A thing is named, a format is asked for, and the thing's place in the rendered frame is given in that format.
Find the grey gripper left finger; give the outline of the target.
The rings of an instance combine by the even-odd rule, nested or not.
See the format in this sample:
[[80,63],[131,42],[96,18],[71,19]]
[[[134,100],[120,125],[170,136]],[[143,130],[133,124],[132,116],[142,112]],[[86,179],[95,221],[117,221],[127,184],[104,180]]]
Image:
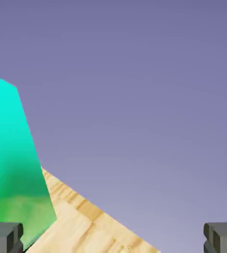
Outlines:
[[0,253],[23,253],[23,224],[0,222]]

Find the large turquoise box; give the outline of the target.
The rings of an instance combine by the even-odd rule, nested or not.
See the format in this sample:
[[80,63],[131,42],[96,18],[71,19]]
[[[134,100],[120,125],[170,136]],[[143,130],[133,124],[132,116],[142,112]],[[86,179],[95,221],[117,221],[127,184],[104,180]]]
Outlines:
[[0,79],[0,222],[22,223],[27,249],[55,221],[18,90]]

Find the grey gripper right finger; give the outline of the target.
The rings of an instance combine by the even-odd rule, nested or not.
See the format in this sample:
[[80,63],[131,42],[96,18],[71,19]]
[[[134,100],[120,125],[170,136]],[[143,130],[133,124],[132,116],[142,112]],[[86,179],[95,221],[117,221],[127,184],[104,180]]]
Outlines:
[[227,222],[205,223],[203,233],[204,253],[227,253]]

